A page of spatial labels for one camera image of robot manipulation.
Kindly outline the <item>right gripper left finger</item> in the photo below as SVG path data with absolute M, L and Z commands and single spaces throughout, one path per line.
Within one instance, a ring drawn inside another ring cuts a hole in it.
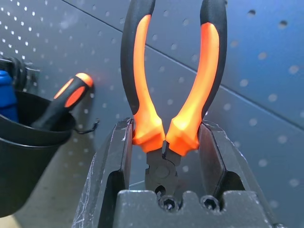
M 113 226 L 117 194 L 129 188 L 132 135 L 132 118 L 120 120 L 94 154 L 72 227 Z

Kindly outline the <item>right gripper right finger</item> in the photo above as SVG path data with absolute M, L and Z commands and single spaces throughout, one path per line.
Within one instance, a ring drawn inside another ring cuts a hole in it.
M 228 228 L 273 228 L 278 223 L 243 154 L 211 121 L 199 129 L 199 159 L 204 191 L 220 204 Z

